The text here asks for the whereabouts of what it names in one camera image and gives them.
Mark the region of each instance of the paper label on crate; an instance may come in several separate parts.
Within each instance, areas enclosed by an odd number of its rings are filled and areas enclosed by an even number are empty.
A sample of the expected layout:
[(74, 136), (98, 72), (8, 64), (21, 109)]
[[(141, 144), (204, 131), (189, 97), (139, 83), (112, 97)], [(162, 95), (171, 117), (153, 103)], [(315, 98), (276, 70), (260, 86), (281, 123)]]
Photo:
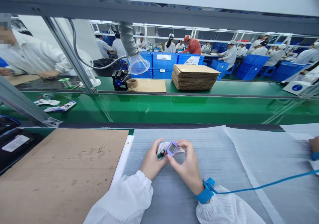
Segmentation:
[(13, 152), (28, 140), (29, 140), (28, 137), (20, 135), (15, 140), (12, 140), (7, 145), (3, 146), (2, 150), (7, 152)]
[(156, 55), (156, 59), (171, 60), (172, 55)]
[(184, 64), (193, 64), (193, 65), (198, 65), (199, 62), (199, 56), (191, 56), (186, 60)]

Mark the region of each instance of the flexible duct hose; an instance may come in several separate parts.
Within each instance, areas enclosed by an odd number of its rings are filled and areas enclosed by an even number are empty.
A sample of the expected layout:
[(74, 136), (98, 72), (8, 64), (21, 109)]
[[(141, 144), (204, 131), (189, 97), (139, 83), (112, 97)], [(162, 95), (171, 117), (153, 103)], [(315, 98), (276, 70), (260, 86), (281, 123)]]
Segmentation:
[(89, 66), (90, 68), (94, 68), (94, 69), (105, 69), (105, 68), (110, 67), (111, 65), (113, 65), (114, 63), (116, 63), (117, 61), (119, 61), (120, 59), (123, 59), (123, 58), (126, 58), (126, 57), (127, 57), (127, 56), (119, 57), (119, 58), (117, 58), (116, 60), (114, 60), (112, 63), (108, 64), (107, 66), (101, 67), (101, 68), (92, 67), (92, 66), (88, 65), (87, 63), (85, 63), (85, 62), (81, 59), (81, 57), (79, 56), (79, 53), (77, 52), (75, 27), (74, 27), (73, 21), (72, 21), (71, 19), (68, 19), (68, 20), (69, 20), (70, 25), (71, 25), (71, 27), (72, 27), (72, 32), (73, 32), (73, 48), (74, 48), (75, 55), (76, 55), (77, 58), (78, 58), (83, 64), (85, 64), (86, 66)]
[(139, 53), (139, 49), (137, 48), (133, 38), (133, 23), (120, 21), (117, 24), (119, 26), (119, 33), (127, 56), (137, 55)]

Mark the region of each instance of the small lcd screen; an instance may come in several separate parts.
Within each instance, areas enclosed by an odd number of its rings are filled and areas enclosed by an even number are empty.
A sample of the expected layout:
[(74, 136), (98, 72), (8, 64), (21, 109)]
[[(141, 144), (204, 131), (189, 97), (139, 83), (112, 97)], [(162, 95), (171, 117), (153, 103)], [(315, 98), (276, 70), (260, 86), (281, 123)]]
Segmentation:
[(173, 153), (174, 150), (175, 150), (175, 148), (176, 148), (176, 146), (175, 146), (174, 144), (172, 144), (172, 145), (170, 146), (170, 148), (169, 148), (169, 151), (170, 151), (171, 153)]

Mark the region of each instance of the hand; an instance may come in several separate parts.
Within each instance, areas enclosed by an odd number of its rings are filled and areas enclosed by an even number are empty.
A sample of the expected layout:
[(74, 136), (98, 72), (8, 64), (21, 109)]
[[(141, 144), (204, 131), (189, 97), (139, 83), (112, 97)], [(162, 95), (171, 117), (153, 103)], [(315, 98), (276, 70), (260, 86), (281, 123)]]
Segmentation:
[(161, 141), (163, 141), (163, 138), (154, 141), (151, 149), (146, 153), (144, 162), (140, 169), (145, 174), (145, 176), (151, 181), (154, 177), (156, 177), (156, 175), (162, 169), (162, 167), (164, 167), (168, 163), (167, 156), (165, 156), (162, 160), (157, 159), (157, 145)]
[(38, 76), (39, 76), (40, 78), (47, 78), (47, 79), (49, 79), (49, 78), (58, 76), (59, 74), (61, 74), (60, 71), (53, 70), (53, 71), (40, 72), (40, 73), (38, 74)]
[(190, 190), (198, 195), (204, 190), (203, 180), (199, 173), (197, 156), (190, 141), (180, 139), (177, 141), (179, 147), (185, 150), (186, 159), (183, 164), (179, 164), (171, 155), (167, 155), (170, 165), (176, 170), (184, 180)]
[(309, 139), (309, 142), (311, 144), (312, 151), (314, 153), (319, 152), (319, 137), (315, 137), (314, 139)]
[(10, 75), (13, 75), (13, 72), (11, 69), (8, 69), (8, 68), (0, 68), (0, 75), (1, 76), (10, 76)]

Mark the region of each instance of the purple and white component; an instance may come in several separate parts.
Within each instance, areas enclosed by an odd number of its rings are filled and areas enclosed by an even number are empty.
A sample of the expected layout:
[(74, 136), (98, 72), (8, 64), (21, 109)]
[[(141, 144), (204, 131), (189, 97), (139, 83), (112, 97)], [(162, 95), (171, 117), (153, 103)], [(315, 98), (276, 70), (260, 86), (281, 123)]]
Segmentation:
[(177, 142), (171, 142), (167, 148), (167, 154), (174, 156), (178, 148)]

